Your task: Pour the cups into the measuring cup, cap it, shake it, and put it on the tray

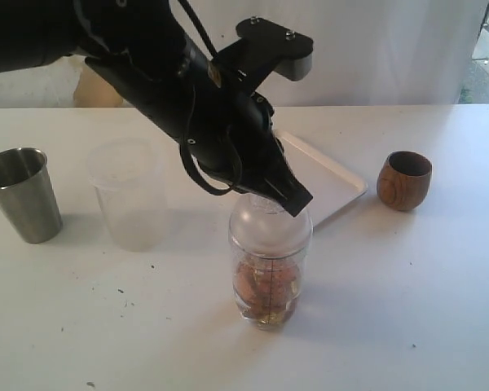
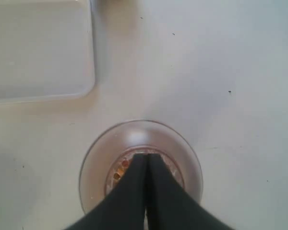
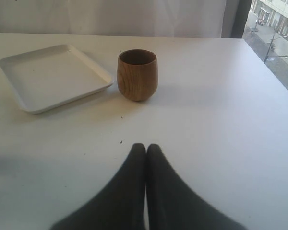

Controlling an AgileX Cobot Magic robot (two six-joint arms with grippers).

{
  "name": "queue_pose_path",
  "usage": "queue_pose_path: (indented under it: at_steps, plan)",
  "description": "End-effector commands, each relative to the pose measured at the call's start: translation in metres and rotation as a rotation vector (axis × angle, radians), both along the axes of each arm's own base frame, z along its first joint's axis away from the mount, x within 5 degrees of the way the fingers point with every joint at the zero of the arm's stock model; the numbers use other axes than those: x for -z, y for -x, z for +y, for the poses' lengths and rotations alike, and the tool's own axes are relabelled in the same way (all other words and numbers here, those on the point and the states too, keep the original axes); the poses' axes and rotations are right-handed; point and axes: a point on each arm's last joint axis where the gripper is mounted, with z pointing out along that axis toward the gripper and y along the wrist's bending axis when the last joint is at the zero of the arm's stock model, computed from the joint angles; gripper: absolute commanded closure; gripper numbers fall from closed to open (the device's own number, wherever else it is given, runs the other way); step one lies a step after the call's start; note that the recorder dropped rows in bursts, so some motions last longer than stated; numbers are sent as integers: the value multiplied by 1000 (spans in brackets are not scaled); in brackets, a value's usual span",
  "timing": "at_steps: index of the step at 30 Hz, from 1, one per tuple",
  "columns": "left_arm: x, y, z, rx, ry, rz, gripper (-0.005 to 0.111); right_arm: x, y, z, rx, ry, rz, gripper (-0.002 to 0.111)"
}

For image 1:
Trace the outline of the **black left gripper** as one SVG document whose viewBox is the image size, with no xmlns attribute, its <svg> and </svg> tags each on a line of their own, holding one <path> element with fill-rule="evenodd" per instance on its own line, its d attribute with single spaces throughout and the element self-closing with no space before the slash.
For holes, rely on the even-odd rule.
<svg viewBox="0 0 489 391">
<path fill-rule="evenodd" d="M 273 108 L 208 59 L 181 28 L 87 35 L 88 64 L 179 146 L 201 187 L 272 196 L 296 217 L 313 195 L 273 134 Z"/>
</svg>

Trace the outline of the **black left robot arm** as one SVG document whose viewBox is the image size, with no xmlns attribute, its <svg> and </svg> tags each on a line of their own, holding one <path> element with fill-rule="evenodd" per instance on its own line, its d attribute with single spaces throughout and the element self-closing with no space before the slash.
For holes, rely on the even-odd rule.
<svg viewBox="0 0 489 391">
<path fill-rule="evenodd" d="M 0 1 L 0 72 L 69 55 L 86 64 L 177 144 L 208 193 L 253 193 L 296 216 L 311 193 L 295 178 L 257 92 L 272 73 L 301 80 L 313 41 L 263 18 L 238 40 L 202 51 L 167 1 Z"/>
</svg>

